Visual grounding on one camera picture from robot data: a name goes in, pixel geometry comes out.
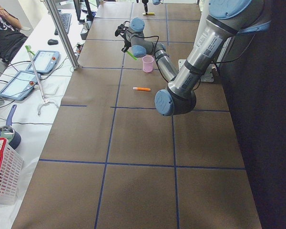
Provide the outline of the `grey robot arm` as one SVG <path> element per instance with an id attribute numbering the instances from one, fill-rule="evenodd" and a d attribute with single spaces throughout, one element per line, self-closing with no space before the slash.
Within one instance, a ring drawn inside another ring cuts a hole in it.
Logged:
<path id="1" fill-rule="evenodd" d="M 268 30 L 271 22 L 270 0 L 211 0 L 208 15 L 200 21 L 203 32 L 180 69 L 171 62 L 165 47 L 147 41 L 143 34 L 145 23 L 133 18 L 129 25 L 119 25 L 115 36 L 124 39 L 123 52 L 131 48 L 134 57 L 152 55 L 163 78 L 168 82 L 158 91 L 154 103 L 164 116 L 186 114 L 196 105 L 194 86 L 230 37 Z"/>
<path id="2" fill-rule="evenodd" d="M 141 0 L 143 7 L 144 7 L 144 12 L 143 15 L 154 15 L 154 12 L 149 12 L 148 11 L 148 0 Z M 152 0 L 153 5 L 159 5 L 160 3 L 162 4 L 163 1 L 162 0 Z"/>

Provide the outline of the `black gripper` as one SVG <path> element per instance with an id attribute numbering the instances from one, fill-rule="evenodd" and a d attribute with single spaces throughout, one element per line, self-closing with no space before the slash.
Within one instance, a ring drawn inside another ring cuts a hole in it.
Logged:
<path id="1" fill-rule="evenodd" d="M 144 3 L 144 10 L 145 10 L 145 14 L 148 13 L 148 6 L 147 3 Z M 128 49 L 132 46 L 131 42 L 127 39 L 127 35 L 126 33 L 123 35 L 123 39 L 124 39 L 124 47 L 121 49 L 122 52 L 127 52 Z"/>

